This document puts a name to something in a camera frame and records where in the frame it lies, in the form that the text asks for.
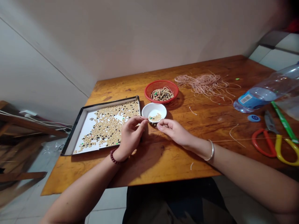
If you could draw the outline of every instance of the forearm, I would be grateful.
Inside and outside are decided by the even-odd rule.
[[[104,190],[119,170],[120,165],[107,156],[71,186],[53,203],[43,218],[44,223],[76,223],[96,206]]]
[[[208,162],[243,191],[274,213],[299,211],[299,184],[296,181],[260,162],[219,145],[214,146],[214,157]],[[193,148],[204,159],[211,156],[209,141],[196,138]]]

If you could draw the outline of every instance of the small white bowl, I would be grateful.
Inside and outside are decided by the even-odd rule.
[[[167,110],[164,107],[164,105],[157,104],[157,103],[149,103],[144,106],[144,108],[142,109],[141,115],[149,118],[149,117],[154,117],[154,116],[158,115],[158,113],[161,114],[161,119],[164,119],[166,117]]]

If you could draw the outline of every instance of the hand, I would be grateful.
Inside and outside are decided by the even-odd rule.
[[[185,149],[189,149],[191,143],[196,139],[195,136],[190,134],[182,125],[175,120],[162,119],[157,124],[159,131],[168,135],[176,143],[183,146]]]
[[[141,135],[147,123],[148,118],[133,116],[123,124],[121,127],[121,144],[113,153],[116,161],[124,161],[132,154],[140,142]]]

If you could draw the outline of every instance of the person's left hand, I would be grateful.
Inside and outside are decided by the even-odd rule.
[[[141,135],[148,123],[148,118],[142,116],[133,116],[121,127],[121,144],[113,153],[116,161],[126,160],[136,149],[140,142]]]

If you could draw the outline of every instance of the tiled floor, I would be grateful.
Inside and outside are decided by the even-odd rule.
[[[13,188],[0,192],[0,224],[34,224],[38,223],[51,204],[59,195],[41,197],[41,191],[53,169],[58,152],[41,151],[29,172],[47,171],[47,176],[39,182],[34,180],[20,181]],[[273,216],[240,188],[224,176],[215,177],[225,204],[239,224],[277,223]],[[101,200],[86,218],[85,223],[119,224],[126,210],[127,188],[106,189]]]

